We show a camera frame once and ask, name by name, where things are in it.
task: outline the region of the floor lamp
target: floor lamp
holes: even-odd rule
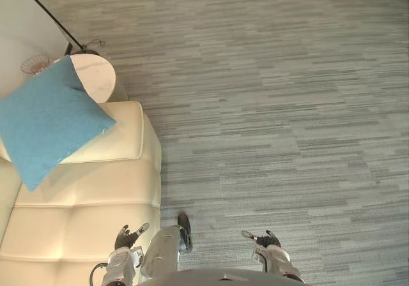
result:
[[[46,9],[46,7],[40,2],[40,0],[33,0],[35,3],[39,5],[47,13],[47,15],[64,31],[64,33],[80,48],[80,50],[74,52],[73,54],[81,54],[81,53],[88,53],[88,54],[96,54],[99,55],[99,53],[95,50],[90,50],[87,48],[87,45],[82,45],[79,43],[78,40],[75,39],[74,36],[71,35],[70,32],[67,31],[67,29],[60,23],[60,21],[57,20],[56,17],[52,15],[52,13]],[[104,44],[104,41],[102,40],[97,40],[100,45]]]

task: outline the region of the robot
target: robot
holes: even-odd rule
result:
[[[135,269],[140,268],[141,286],[303,286],[300,272],[293,267],[290,257],[281,248],[278,238],[269,230],[266,236],[257,237],[243,230],[244,238],[254,241],[253,260],[263,265],[263,272],[239,269],[191,269],[178,271],[180,253],[192,250],[190,222],[186,214],[178,217],[178,224],[161,229],[153,237],[144,255],[140,246],[133,247],[139,236],[149,227],[145,223],[136,232],[130,233],[124,226],[115,240],[115,251],[107,263],[94,267],[89,277],[93,286],[93,273],[106,267],[102,286],[132,286]]]

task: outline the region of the black lamp pole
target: black lamp pole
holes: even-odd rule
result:
[[[67,29],[57,20],[56,17],[54,17],[54,16],[52,15],[52,13],[51,13],[48,9],[46,9],[46,7],[45,7],[39,0],[34,0],[34,2],[37,3],[37,4],[39,5],[39,7],[41,7],[41,8],[47,13],[48,16],[50,16],[50,18],[68,35],[68,37],[71,38],[71,40],[72,40],[73,42],[75,42],[76,45],[78,45],[78,47],[81,49],[81,51],[80,51],[79,53],[87,53],[87,52],[88,52],[88,53],[92,53],[92,54],[98,54],[98,53],[96,53],[96,52],[93,51],[93,50],[87,50],[87,46],[86,46],[86,45],[81,45],[81,44],[78,42],[78,40],[76,40],[76,39],[74,38],[74,36],[72,36],[72,35],[70,34],[70,32],[67,31]]]

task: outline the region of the blue pillow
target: blue pillow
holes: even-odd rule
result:
[[[114,123],[87,95],[69,56],[0,100],[0,137],[31,191]]]

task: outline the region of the white marble table top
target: white marble table top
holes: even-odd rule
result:
[[[114,67],[105,58],[94,54],[74,54],[70,57],[89,96],[97,103],[106,102],[115,88]]]

